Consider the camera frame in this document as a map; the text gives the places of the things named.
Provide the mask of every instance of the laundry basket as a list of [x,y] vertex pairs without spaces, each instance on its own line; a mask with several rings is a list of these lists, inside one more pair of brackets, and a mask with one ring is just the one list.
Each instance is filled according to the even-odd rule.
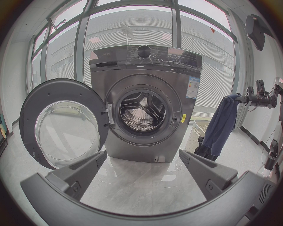
[[193,121],[193,128],[185,147],[186,151],[194,153],[195,149],[199,146],[198,138],[205,135],[209,122],[210,120]]

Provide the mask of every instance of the gray marble floor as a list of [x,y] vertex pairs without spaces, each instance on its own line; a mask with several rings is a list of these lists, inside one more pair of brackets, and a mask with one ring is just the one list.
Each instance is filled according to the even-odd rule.
[[[192,126],[180,148],[184,148]],[[0,158],[0,177],[12,197],[37,224],[46,225],[24,195],[20,181],[36,172],[50,171],[37,163],[25,149],[19,126]],[[262,147],[241,130],[233,131],[217,162],[235,168],[239,176],[246,170],[257,172]],[[178,156],[172,163],[141,163],[107,158],[81,199],[89,206],[115,213],[152,215],[174,212],[205,202],[205,198]]]

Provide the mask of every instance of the energy label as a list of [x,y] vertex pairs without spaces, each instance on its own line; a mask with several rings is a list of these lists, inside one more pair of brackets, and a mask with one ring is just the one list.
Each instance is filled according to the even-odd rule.
[[200,85],[200,79],[190,76],[186,98],[196,99],[199,85]]

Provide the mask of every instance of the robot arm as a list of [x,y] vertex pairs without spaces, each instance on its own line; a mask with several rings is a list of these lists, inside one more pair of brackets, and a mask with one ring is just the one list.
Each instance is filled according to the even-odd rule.
[[[254,94],[254,89],[252,86],[247,88],[247,95],[236,98],[240,103],[246,104],[246,107],[254,106],[254,109],[257,107],[268,107],[275,108],[277,105],[278,94],[281,95],[281,100],[283,100],[283,80],[279,77],[275,78],[274,87],[272,91],[268,93],[264,89],[263,80],[256,81],[257,94]],[[275,166],[277,160],[279,159],[279,154],[282,154],[281,151],[282,142],[283,142],[283,101],[280,102],[280,116],[279,122],[277,123],[273,140],[270,145],[270,153],[264,164],[264,167],[268,170],[272,170]]]

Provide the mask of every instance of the washing machine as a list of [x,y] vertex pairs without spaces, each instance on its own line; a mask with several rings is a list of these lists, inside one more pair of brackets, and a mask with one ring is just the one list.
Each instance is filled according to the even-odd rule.
[[171,162],[194,109],[201,55],[171,47],[125,45],[92,51],[89,64],[92,89],[109,113],[108,155]]
[[171,162],[194,109],[201,55],[124,45],[92,51],[89,65],[92,88],[52,79],[26,98],[20,134],[30,155],[56,169],[84,161],[105,145],[114,158]]

